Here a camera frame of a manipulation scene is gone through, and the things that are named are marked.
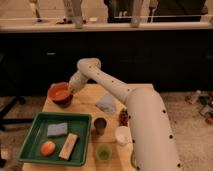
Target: green cup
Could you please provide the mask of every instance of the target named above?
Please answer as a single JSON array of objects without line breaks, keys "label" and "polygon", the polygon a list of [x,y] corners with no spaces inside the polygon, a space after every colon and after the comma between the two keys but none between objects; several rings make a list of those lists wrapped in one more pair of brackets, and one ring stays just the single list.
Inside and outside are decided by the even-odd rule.
[{"label": "green cup", "polygon": [[99,161],[108,161],[112,157],[112,148],[108,144],[101,144],[96,148],[95,155]]}]

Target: tofu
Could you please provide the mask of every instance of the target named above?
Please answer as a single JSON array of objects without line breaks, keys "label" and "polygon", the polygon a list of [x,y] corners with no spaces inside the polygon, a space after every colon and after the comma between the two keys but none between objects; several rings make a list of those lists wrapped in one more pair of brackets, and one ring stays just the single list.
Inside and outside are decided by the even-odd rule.
[{"label": "tofu", "polygon": [[78,139],[78,136],[72,133],[69,133],[67,139],[59,153],[59,157],[65,160],[69,160],[72,150],[75,146],[75,143]]}]

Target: green tray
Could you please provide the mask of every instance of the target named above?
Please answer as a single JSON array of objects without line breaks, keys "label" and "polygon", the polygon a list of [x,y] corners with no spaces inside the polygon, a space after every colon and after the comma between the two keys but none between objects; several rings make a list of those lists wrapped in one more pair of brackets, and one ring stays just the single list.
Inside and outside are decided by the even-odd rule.
[{"label": "green tray", "polygon": [[[64,122],[68,123],[68,133],[72,132],[78,135],[78,140],[68,161],[58,157],[67,136],[47,137],[47,127],[49,124]],[[37,113],[24,140],[18,160],[26,163],[82,166],[86,162],[90,125],[91,116],[88,114]],[[51,156],[43,157],[40,153],[40,148],[41,144],[47,140],[53,141],[56,144],[56,149]]]}]

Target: white cloth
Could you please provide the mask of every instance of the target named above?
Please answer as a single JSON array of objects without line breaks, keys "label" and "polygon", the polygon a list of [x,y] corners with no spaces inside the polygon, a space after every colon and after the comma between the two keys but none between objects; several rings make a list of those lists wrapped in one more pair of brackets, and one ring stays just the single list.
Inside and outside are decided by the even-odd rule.
[{"label": "white cloth", "polygon": [[96,106],[107,114],[114,114],[116,111],[116,104],[111,94],[104,95],[97,103]]}]

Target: wooden table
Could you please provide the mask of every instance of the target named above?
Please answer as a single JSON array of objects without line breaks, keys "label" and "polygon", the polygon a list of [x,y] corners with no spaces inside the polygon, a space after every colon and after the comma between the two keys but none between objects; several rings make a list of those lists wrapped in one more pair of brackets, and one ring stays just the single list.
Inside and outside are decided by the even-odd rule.
[{"label": "wooden table", "polygon": [[[130,84],[129,86],[132,88],[153,88],[151,84]],[[84,89],[75,94],[71,105],[68,107],[61,108],[48,98],[43,107],[44,112],[91,114],[92,126],[85,165],[82,167],[67,167],[61,165],[24,163],[23,171],[135,171],[130,163],[130,156],[133,150],[132,143],[129,143],[126,146],[120,146],[116,143],[114,136],[115,129],[119,125],[119,112],[124,106],[118,100],[115,100],[116,113],[114,115],[108,115],[95,106],[95,103],[106,93],[107,91],[100,85],[87,84]],[[99,137],[94,133],[93,125],[93,121],[97,117],[104,117],[108,124],[105,134]],[[112,147],[112,158],[108,162],[100,162],[95,159],[95,149],[97,145],[101,143],[109,143]]]}]

